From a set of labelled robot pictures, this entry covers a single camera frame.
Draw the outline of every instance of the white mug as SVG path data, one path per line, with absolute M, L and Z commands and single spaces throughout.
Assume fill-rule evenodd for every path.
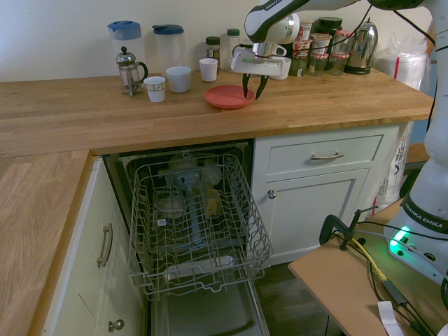
M 173 66 L 167 69 L 169 89 L 175 93 L 184 93 L 191 88 L 191 69 L 187 66 Z
M 148 91 L 149 100 L 160 103 L 165 100 L 165 78 L 160 76 L 147 77 L 143 80 L 143 86 Z
M 201 77 L 204 82 L 216 81 L 216 74 L 218 73 L 217 59 L 214 58 L 200 59 L 199 67 L 201 68 Z

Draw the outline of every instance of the plastic bag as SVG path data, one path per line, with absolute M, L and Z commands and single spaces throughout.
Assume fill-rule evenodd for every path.
M 417 42 L 414 35 L 398 41 L 392 35 L 388 49 L 374 61 L 374 68 L 417 90 L 425 90 L 429 83 L 430 61 L 426 54 L 427 41 Z

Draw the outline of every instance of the white cabinet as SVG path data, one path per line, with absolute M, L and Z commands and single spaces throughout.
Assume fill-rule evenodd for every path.
M 141 336 L 144 300 L 127 271 L 129 235 L 104 163 L 95 160 L 42 335 Z
M 329 214 L 348 223 L 372 204 L 406 124 L 255 140 L 252 193 L 274 249 L 273 265 L 319 245 Z

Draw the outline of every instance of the french press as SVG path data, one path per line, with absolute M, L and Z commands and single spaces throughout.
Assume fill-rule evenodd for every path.
M 143 92 L 141 84 L 148 77 L 148 68 L 143 62 L 135 62 L 135 56 L 131 52 L 127 52 L 126 47 L 121 47 L 121 53 L 117 55 L 116 61 L 120 70 L 122 93 L 129 93 L 133 97 L 138 92 Z M 141 65 L 145 74 L 143 78 L 139 77 L 137 67 Z

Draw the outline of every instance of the franka emika robot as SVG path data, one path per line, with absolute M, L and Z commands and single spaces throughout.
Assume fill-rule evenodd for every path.
M 368 1 L 374 7 L 388 11 L 423 6 L 433 16 L 439 79 L 434 117 L 425 138 L 430 160 L 424 165 L 412 189 L 404 198 L 399 212 L 388 223 L 401 230 L 386 227 L 384 234 L 406 243 L 409 247 L 403 248 L 397 241 L 388 239 L 389 253 L 392 256 L 442 284 L 448 271 L 448 0 Z M 281 49 L 277 43 L 291 43 L 298 35 L 298 11 L 331 11 L 356 2 L 357 0 L 262 0 L 259 6 L 249 12 L 244 25 L 248 37 L 254 42 L 253 47 L 251 50 L 236 49 L 232 61 L 232 70 L 244 74 L 245 94 L 251 74 L 261 75 L 261 84 L 257 91 L 259 98 L 268 76 L 278 76 L 283 71 L 284 59 L 276 54 L 279 48 Z M 336 225 L 327 229 L 327 236 L 331 234 L 333 226 Z M 417 255 L 411 252 L 411 249 L 421 253 Z

